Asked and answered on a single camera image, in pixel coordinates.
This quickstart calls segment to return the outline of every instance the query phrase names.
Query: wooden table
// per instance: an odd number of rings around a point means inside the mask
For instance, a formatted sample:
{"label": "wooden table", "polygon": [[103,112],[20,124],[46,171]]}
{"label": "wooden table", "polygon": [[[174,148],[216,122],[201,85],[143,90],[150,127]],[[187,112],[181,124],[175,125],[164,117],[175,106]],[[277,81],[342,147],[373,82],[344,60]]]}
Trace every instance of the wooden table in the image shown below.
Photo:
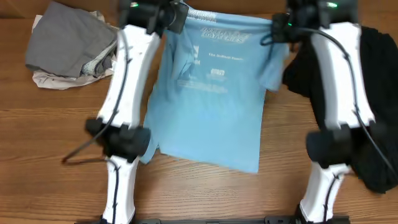
{"label": "wooden table", "polygon": [[[397,21],[393,12],[363,18],[364,24],[389,32],[396,40]],[[65,91],[37,88],[24,66],[32,23],[32,19],[0,20],[0,224],[98,218],[106,204],[105,165],[65,167],[60,160],[89,138],[83,130],[85,119],[96,116],[109,80]],[[145,99],[159,62],[160,54],[150,71]],[[150,164],[139,166],[134,196],[137,217],[293,214],[310,174],[304,139],[314,129],[309,101],[283,87],[264,106],[258,174],[157,154]],[[99,147],[91,146],[83,157],[100,154]],[[372,194],[355,177],[346,178],[335,205],[335,213],[350,215],[355,224],[398,223],[397,211],[397,189]]]}

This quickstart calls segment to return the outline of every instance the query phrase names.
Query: light blue shirt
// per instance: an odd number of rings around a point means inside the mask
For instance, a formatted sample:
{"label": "light blue shirt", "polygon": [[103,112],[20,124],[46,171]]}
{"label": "light blue shirt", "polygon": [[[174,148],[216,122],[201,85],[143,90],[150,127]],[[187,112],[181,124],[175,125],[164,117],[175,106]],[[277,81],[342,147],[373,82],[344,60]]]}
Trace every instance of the light blue shirt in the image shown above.
{"label": "light blue shirt", "polygon": [[281,84],[285,44],[260,45],[271,21],[190,9],[167,41],[144,126],[164,154],[257,172],[266,90]]}

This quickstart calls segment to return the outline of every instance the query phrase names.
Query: black garment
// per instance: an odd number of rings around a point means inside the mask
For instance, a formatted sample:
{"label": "black garment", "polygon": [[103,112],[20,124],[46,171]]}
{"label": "black garment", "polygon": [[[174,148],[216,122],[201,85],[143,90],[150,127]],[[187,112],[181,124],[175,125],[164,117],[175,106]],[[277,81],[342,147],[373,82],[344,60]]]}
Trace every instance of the black garment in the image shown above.
{"label": "black garment", "polygon": [[[388,34],[362,27],[361,64],[369,105],[377,123],[398,127],[398,48]],[[320,129],[325,129],[325,99],[317,56],[312,44],[303,43],[295,60],[286,68],[284,84],[289,90],[309,97]],[[377,141],[395,170],[398,170],[398,132]],[[377,151],[364,139],[361,156],[351,161],[366,187],[386,193],[398,184]]]}

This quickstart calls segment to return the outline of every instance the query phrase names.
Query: gray cloth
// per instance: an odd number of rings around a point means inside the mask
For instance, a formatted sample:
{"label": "gray cloth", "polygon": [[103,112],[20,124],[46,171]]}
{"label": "gray cloth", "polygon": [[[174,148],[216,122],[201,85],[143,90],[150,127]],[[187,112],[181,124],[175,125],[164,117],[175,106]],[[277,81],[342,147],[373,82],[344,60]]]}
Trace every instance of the gray cloth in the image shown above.
{"label": "gray cloth", "polygon": [[116,38],[115,30],[89,12],[51,2],[30,37],[25,64],[32,71],[78,78],[83,65]]}

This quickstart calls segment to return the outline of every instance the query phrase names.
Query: fabric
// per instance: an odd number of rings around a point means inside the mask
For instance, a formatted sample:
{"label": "fabric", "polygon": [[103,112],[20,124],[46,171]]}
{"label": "fabric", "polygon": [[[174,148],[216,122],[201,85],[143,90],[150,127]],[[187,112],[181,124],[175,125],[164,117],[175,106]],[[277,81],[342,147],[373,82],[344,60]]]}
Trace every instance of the fabric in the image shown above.
{"label": "fabric", "polygon": [[[377,123],[390,128],[398,126],[398,48],[388,34],[362,27],[361,65],[369,105]],[[311,43],[302,45],[295,60],[286,68],[284,83],[289,90],[311,100],[320,129],[325,129],[325,100],[319,64]],[[390,132],[379,139],[377,145],[398,170],[398,133]],[[386,193],[398,183],[375,148],[364,139],[362,154],[353,158],[351,165],[374,192]]]}
{"label": "fabric", "polygon": [[33,72],[78,78],[82,66],[116,37],[115,30],[90,13],[51,2],[30,37],[25,64]]}
{"label": "fabric", "polygon": [[[101,21],[104,21],[104,17],[102,14],[97,13],[97,12],[90,12],[90,14],[94,16],[98,16],[98,19]],[[35,21],[33,23],[32,27],[32,32],[34,31],[37,23],[39,23],[40,19],[42,18],[41,15],[36,15]],[[103,73],[98,73],[95,76],[85,76],[85,77],[79,77],[79,78],[69,78],[69,77],[58,77],[56,75],[48,74],[47,72],[43,72],[41,70],[37,70],[33,72],[33,81],[36,83],[36,85],[39,88],[49,88],[49,89],[54,89],[54,90],[66,90],[71,87],[77,87],[77,86],[84,86],[88,85],[90,83],[93,83],[97,80],[100,80],[102,78],[108,77],[110,75],[113,75],[114,73],[114,67],[116,63],[116,56],[113,54],[112,55],[112,60],[114,62],[113,66],[111,68],[108,68],[105,72]]]}
{"label": "fabric", "polygon": [[257,172],[266,90],[282,81],[288,46],[260,45],[271,21],[190,9],[167,43],[144,126],[152,139],[142,161],[164,154]]}

